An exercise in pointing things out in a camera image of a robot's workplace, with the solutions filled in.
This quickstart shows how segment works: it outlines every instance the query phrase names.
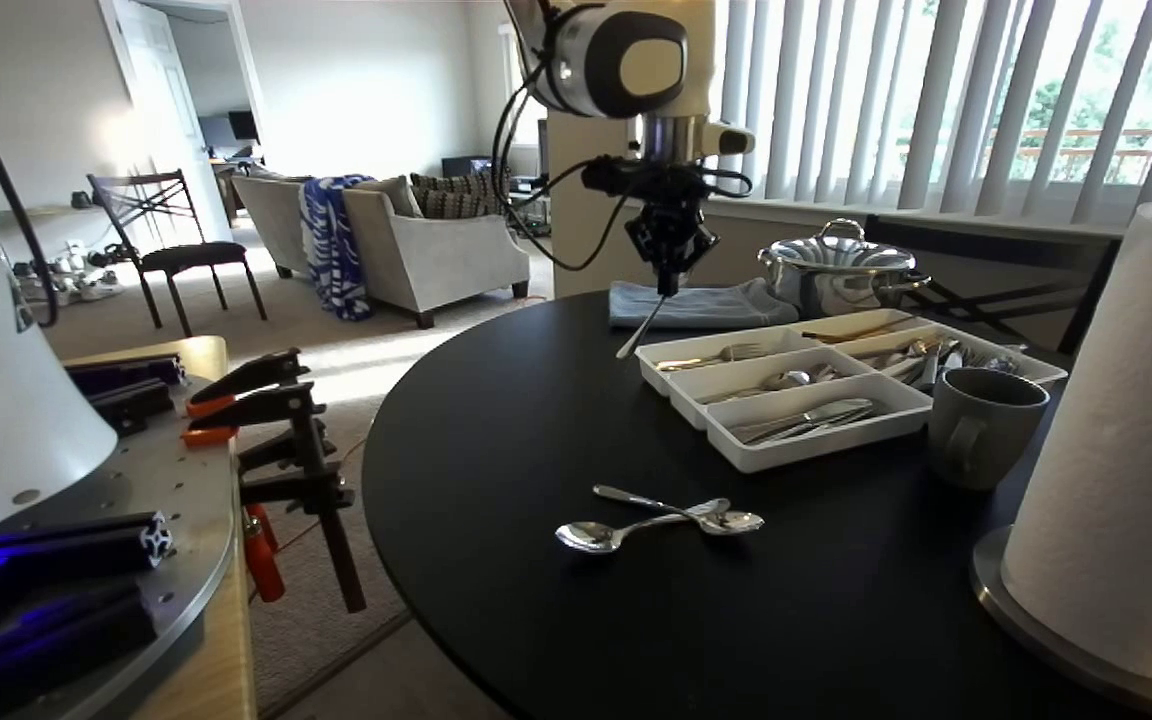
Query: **metal cup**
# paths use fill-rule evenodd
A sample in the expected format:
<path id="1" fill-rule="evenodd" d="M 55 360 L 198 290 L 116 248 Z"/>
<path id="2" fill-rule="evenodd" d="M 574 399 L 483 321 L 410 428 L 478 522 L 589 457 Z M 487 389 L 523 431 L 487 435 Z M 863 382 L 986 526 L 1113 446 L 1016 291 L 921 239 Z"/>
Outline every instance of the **metal cup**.
<path id="1" fill-rule="evenodd" d="M 949 368 L 932 394 L 932 471 L 944 484 L 991 491 L 1033 446 L 1053 398 L 1010 373 Z"/>

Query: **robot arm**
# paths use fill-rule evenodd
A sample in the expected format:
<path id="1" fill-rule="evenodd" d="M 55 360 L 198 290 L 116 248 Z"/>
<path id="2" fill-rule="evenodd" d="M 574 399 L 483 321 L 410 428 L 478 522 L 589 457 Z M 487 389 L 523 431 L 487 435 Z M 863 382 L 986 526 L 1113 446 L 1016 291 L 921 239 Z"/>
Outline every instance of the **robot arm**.
<path id="1" fill-rule="evenodd" d="M 749 151 L 752 135 L 707 119 L 710 0 L 502 0 L 521 36 L 528 97 L 551 113 L 636 119 L 641 157 L 584 163 L 584 186 L 636 196 L 622 226 L 670 297 L 714 236 L 703 196 L 714 191 L 703 157 Z"/>

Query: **cutlery tray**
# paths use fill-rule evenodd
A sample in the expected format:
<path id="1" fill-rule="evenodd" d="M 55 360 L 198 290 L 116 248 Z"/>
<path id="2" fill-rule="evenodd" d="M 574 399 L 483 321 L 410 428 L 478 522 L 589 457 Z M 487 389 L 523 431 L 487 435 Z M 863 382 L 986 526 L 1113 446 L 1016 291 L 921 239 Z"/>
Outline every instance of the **cutlery tray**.
<path id="1" fill-rule="evenodd" d="M 959 365 L 1002 368 L 1041 389 L 1069 373 L 978 342 L 973 334 L 911 315 L 911 313 L 848 313 L 799 325 L 769 325 L 743 334 L 687 336 L 641 343 L 641 375 L 707 435 L 707 446 L 740 471 L 763 471 L 859 446 L 911 435 L 929 423 L 929 375 L 897 375 L 921 368 L 921 354 L 957 343 Z M 810 385 L 782 385 L 782 373 L 807 373 Z M 805 411 L 863 398 L 870 418 L 821 423 L 805 435 L 752 440 L 743 428 L 794 423 Z"/>

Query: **doorway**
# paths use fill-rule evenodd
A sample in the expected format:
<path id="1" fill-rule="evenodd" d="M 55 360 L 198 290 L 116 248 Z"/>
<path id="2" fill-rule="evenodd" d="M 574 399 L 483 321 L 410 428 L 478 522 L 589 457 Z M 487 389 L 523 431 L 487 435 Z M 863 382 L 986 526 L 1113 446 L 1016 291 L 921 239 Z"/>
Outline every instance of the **doorway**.
<path id="1" fill-rule="evenodd" d="M 137 0 L 100 0 L 100 14 L 143 129 L 152 163 L 147 172 L 179 169 L 193 189 L 202 236 L 233 239 L 198 113 L 176 51 L 172 21 L 159 8 L 143 8 Z"/>
<path id="2" fill-rule="evenodd" d="M 226 14 L 168 14 L 212 163 L 259 163 L 259 129 Z"/>

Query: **wall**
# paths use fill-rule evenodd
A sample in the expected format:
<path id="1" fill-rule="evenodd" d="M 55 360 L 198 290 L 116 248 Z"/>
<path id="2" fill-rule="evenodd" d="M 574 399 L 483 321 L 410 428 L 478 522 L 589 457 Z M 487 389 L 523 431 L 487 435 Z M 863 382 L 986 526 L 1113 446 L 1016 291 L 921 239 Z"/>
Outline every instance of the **wall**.
<path id="1" fill-rule="evenodd" d="M 471 68 L 477 68 L 477 126 L 478 126 L 478 140 L 477 147 L 487 151 L 493 147 L 493 133 L 499 119 L 502 99 L 514 94 L 513 84 L 513 31 L 506 31 L 506 14 L 502 0 L 467 0 L 467 31 L 471 31 Z M 541 133 L 535 126 L 521 126 L 514 129 L 514 146 L 513 146 L 513 172 L 514 178 L 541 178 Z"/>
<path id="2" fill-rule="evenodd" d="M 172 21 L 172 36 L 198 116 L 251 109 L 226 21 Z"/>
<path id="3" fill-rule="evenodd" d="M 478 151 L 467 0 L 235 0 L 268 169 L 424 172 Z"/>
<path id="4" fill-rule="evenodd" d="M 67 205 L 83 172 L 129 163 L 137 116 L 94 0 L 35 8 L 0 0 L 0 157 L 25 205 Z"/>

